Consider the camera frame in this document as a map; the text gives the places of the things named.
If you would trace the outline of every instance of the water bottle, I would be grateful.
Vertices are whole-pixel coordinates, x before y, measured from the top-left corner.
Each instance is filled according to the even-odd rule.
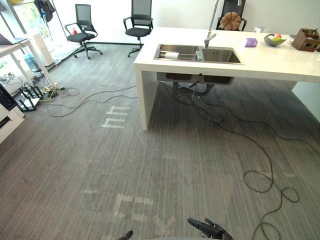
[[[42,18],[43,18],[44,22],[46,23],[47,22],[46,12],[43,10],[43,8],[41,8],[41,15],[42,15]]]

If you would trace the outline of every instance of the white table leg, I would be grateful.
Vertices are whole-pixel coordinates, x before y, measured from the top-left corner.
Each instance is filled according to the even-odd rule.
[[[135,79],[138,91],[141,128],[147,131],[158,89],[157,73],[141,71],[135,67]]]
[[[299,81],[292,92],[320,122],[320,82]]]
[[[16,56],[12,53],[10,53],[11,58],[13,59],[13,61],[15,62],[16,66],[18,67],[18,69],[20,70],[20,72],[22,73],[23,77],[24,77],[24,81],[27,82],[28,84],[30,84],[30,86],[33,86],[33,82],[32,80],[30,80],[28,78],[27,73],[25,72],[25,70],[23,69],[23,67],[20,65],[20,62],[18,61],[18,59],[16,58]]]
[[[32,52],[33,56],[35,57],[39,67],[41,68],[44,76],[46,77],[46,79],[49,81],[49,83],[52,85],[52,86],[55,86],[55,82],[52,80],[52,78],[50,77],[49,75],[49,72],[47,71],[46,67],[42,64],[36,50],[34,49],[34,47],[32,46],[32,43],[29,41],[27,43],[27,46],[29,46],[30,48],[30,51]]]

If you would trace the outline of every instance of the wooden desk organizer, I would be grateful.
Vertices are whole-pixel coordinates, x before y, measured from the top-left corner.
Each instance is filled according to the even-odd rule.
[[[319,33],[316,29],[301,28],[292,45],[301,51],[314,52],[320,45]]]

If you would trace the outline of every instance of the sink basin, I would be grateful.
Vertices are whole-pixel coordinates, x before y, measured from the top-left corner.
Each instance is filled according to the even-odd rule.
[[[166,58],[167,53],[177,53],[178,59],[183,61],[196,61],[196,51],[198,46],[192,45],[165,45],[159,44],[155,53],[155,59],[172,60],[172,58]]]
[[[154,59],[202,63],[242,64],[231,47],[159,44]]]
[[[203,54],[203,62],[234,64],[241,63],[233,48],[209,47],[202,48],[201,51]]]

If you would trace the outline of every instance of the faucet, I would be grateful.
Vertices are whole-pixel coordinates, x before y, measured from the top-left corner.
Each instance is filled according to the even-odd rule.
[[[218,3],[219,3],[219,0],[216,0],[215,1],[215,5],[214,5],[214,10],[213,10],[213,15],[212,15],[212,19],[211,19],[211,23],[210,23],[210,26],[209,26],[209,32],[208,32],[208,36],[206,37],[206,39],[204,40],[204,48],[208,48],[209,46],[209,42],[211,39],[213,39],[215,36],[217,36],[216,33],[212,34],[212,31],[211,31],[211,28],[212,28],[212,24],[214,24],[214,20],[215,20],[215,15],[216,15],[216,11],[217,11],[217,7],[218,7]],[[238,0],[238,6],[241,6],[242,4],[242,0]]]

